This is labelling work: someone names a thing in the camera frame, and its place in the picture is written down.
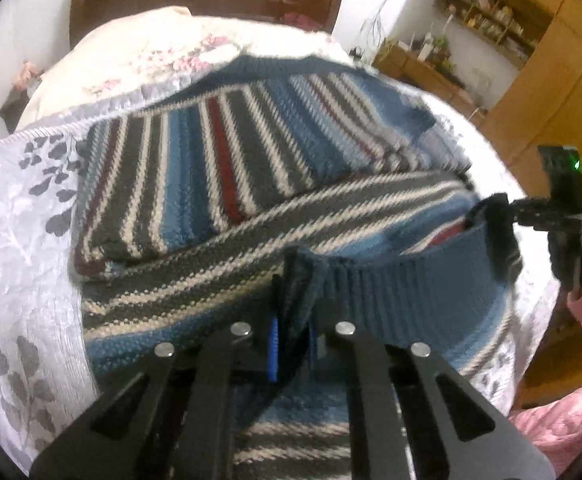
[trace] pink clothing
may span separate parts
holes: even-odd
[[[582,324],[582,297],[568,298]],[[514,413],[509,419],[551,460],[560,475],[582,451],[582,388],[547,406]]]

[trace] mattress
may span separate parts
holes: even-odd
[[[157,20],[160,30],[174,32],[162,34],[147,50],[141,39]],[[196,33],[185,37],[181,27]],[[116,44],[114,37],[124,41]],[[326,34],[193,18],[181,8],[116,20],[83,42],[49,70],[23,116],[21,131],[0,140],[0,445],[24,472],[98,394],[84,350],[80,288],[69,272],[73,205],[88,128],[165,98],[239,54],[313,54],[349,63]],[[109,66],[114,61],[117,71]],[[469,176],[481,197],[495,192],[506,192],[511,200],[524,196],[471,123],[433,95],[402,89],[421,94],[464,148],[472,162]],[[521,227],[516,235],[524,268],[516,282],[513,327],[472,379],[503,413],[513,403],[558,293],[546,235]]]

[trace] desk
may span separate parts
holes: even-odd
[[[482,112],[473,113],[477,106],[468,93],[451,83],[429,64],[418,60],[414,52],[394,46],[385,58],[374,61],[373,66],[388,77],[417,86],[438,96],[467,119],[471,118],[471,123],[477,128],[482,124],[485,115]]]

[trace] black glove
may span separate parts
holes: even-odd
[[[551,270],[560,280],[565,290],[582,289],[582,235],[566,235],[560,232],[549,233],[549,253],[551,254]],[[580,256],[580,283],[574,283],[575,264]]]

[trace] silver screw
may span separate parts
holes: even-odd
[[[336,323],[335,331],[340,335],[353,335],[356,332],[356,326],[350,321],[340,321]]]
[[[231,333],[237,337],[244,337],[250,334],[250,324],[246,321],[238,321],[231,325]]]
[[[431,347],[426,343],[413,343],[411,345],[411,353],[416,357],[429,357],[431,355]]]
[[[172,343],[165,341],[155,347],[157,357],[171,357],[175,353],[175,347]]]

